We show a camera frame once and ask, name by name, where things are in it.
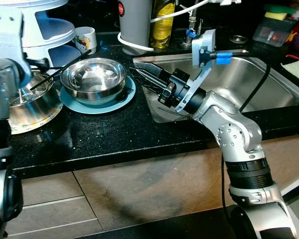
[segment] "speckled granite countertop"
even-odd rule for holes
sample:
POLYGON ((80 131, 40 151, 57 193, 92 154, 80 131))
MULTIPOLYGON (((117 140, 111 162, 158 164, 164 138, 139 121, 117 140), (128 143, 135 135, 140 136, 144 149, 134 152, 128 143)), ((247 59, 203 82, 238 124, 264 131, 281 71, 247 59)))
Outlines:
MULTIPOLYGON (((225 36, 216 38, 216 42, 217 50, 246 49, 271 61, 273 68, 299 86, 299 79, 280 66, 283 49, 254 41, 239 46, 225 36)), ((175 39, 161 54, 188 52, 181 47, 181 40, 175 39)), ((120 45, 100 46, 91 57, 117 60, 127 69, 133 65, 132 56, 124 54, 120 45)), ((212 134, 192 120, 154 122, 141 86, 136 85, 134 99, 122 109, 83 115, 64 107, 43 127, 13 135, 15 160, 10 167, 22 178, 29 178, 216 146, 212 134)), ((299 106, 244 115, 260 126, 263 139, 299 134, 299 106)))

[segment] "white bracket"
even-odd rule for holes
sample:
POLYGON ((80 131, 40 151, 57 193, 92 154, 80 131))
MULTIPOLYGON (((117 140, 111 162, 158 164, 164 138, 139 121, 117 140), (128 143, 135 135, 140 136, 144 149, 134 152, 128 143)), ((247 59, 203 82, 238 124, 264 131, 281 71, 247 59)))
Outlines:
POLYGON ((20 87, 23 87, 32 79, 32 73, 29 64, 23 57, 21 26, 21 9, 0 6, 0 58, 11 59, 21 66, 24 77, 20 87))
POLYGON ((175 107, 176 112, 180 112, 184 109, 184 107, 189 102, 190 98, 194 95, 196 90, 199 88, 201 83, 203 83, 203 81, 212 69, 212 61, 207 62, 205 66, 200 65, 199 54, 200 52, 203 53, 203 51, 214 51, 215 31, 215 29, 207 30, 204 34, 197 36, 192 40, 193 67, 202 67, 202 70, 195 80, 188 79, 186 84, 189 86, 189 90, 186 93, 185 97, 182 99, 182 101, 175 107))
MULTIPOLYGON (((183 6, 182 4, 179 5, 182 9, 187 9, 187 7, 183 6)), ((193 15, 193 10, 187 12, 189 16, 193 15)))

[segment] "white dish rack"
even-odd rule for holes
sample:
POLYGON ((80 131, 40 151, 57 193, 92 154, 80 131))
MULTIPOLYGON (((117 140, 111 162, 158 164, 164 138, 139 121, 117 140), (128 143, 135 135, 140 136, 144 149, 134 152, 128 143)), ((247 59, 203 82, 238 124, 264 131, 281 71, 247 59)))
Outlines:
POLYGON ((45 57, 51 67, 58 67, 80 55, 76 48, 64 45, 74 38, 74 25, 66 20, 48 18, 46 14, 46 10, 67 2, 68 0, 0 0, 0 5, 22 9, 22 47, 28 58, 45 57))

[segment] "gray container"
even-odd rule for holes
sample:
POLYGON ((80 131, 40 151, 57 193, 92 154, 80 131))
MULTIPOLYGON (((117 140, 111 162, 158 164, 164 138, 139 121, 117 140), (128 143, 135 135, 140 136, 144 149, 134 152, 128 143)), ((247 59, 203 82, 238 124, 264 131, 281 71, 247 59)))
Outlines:
MULTIPOLYGON (((127 42, 147 47, 150 37, 152 0, 119 0, 121 38, 127 42)), ((142 55, 146 51, 123 45, 129 55, 142 55)))

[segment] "stainless steel bowl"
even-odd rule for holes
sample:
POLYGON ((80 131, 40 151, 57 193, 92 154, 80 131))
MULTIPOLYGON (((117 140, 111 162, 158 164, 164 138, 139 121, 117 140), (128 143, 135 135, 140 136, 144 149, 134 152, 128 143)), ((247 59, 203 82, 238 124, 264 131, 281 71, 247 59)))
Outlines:
POLYGON ((114 60, 93 58, 79 61, 61 75, 65 90, 77 101, 101 105, 115 98, 126 84, 125 67, 114 60))
POLYGON ((61 104, 56 89, 53 86, 53 79, 31 91, 30 88, 41 82, 49 75, 34 72, 32 80, 20 89, 20 95, 16 94, 10 102, 9 122, 12 125, 30 125, 38 123, 52 113, 61 104))

